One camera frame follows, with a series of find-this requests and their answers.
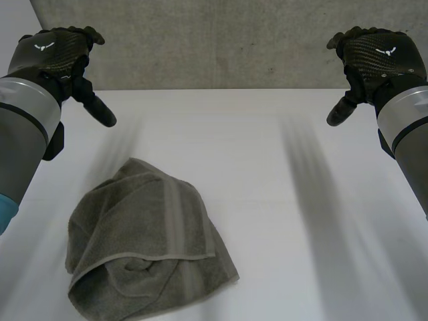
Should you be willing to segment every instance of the gray towel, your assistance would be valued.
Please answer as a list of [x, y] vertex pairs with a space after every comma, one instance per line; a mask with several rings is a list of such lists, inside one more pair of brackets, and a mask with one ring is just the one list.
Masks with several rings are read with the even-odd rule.
[[196, 189], [130, 158], [69, 226], [68, 296], [89, 320], [140, 320], [239, 278]]

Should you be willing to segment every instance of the gray wall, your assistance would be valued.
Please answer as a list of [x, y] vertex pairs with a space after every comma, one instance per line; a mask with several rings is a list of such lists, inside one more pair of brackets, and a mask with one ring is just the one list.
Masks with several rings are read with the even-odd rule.
[[355, 25], [407, 32], [428, 62], [427, 0], [31, 2], [44, 28], [91, 25], [105, 36], [88, 70], [103, 90], [345, 88], [325, 47]]
[[40, 24], [27, 0], [0, 0], [0, 77], [7, 74], [18, 40], [39, 29]]

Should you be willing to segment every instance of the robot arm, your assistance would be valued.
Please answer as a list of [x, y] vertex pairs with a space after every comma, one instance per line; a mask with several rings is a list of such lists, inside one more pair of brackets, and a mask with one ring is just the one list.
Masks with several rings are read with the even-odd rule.
[[352, 28], [328, 43], [343, 61], [350, 91], [328, 115], [337, 126], [357, 104], [374, 105], [379, 138], [428, 215], [428, 83], [416, 45], [401, 32]]
[[83, 78], [94, 45], [104, 39], [91, 27], [56, 28], [24, 36], [9, 74], [0, 78], [0, 235], [42, 159], [64, 147], [62, 102], [72, 96], [104, 126], [116, 118]]
[[380, 90], [382, 101], [389, 101], [379, 112], [377, 122], [384, 144], [428, 215], [428, 84], [422, 81], [396, 94], [397, 88], [409, 86], [410, 80], [406, 84], [404, 81], [404, 77], [396, 78]]
[[0, 78], [0, 233], [18, 212], [60, 118], [58, 103], [41, 86]]

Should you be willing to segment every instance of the white table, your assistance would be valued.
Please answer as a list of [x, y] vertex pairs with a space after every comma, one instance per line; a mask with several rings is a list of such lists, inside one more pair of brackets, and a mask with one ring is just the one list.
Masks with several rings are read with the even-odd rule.
[[82, 320], [67, 298], [67, 222], [133, 156], [198, 188], [241, 276], [153, 320], [428, 320], [428, 222], [370, 106], [327, 125], [342, 94], [100, 92], [111, 129], [68, 102], [66, 148], [1, 238], [0, 319]]

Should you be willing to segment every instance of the carbon fiber glove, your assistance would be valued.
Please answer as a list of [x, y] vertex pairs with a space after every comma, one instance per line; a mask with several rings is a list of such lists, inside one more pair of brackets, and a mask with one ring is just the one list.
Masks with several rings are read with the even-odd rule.
[[[95, 95], [92, 84], [83, 77], [94, 43], [104, 38], [92, 27], [53, 28], [25, 35], [18, 43], [6, 77], [29, 80], [46, 89], [58, 102], [70, 96], [104, 126], [116, 124], [116, 118]], [[53, 159], [64, 147], [64, 126], [60, 123], [43, 159]]]
[[[364, 102], [375, 105], [379, 114], [386, 103], [376, 103], [379, 88], [393, 84], [402, 87], [397, 88], [396, 92], [404, 91], [412, 88], [413, 83], [413, 87], [416, 87], [427, 79], [416, 45], [402, 32], [354, 27], [345, 34], [337, 33], [328, 42], [327, 48], [336, 50], [337, 56], [343, 61], [344, 73], [350, 84], [350, 90], [327, 117], [327, 123], [331, 126], [343, 123], [356, 106]], [[404, 80], [407, 85], [403, 87], [394, 84], [397, 79], [401, 79], [399, 82]]]

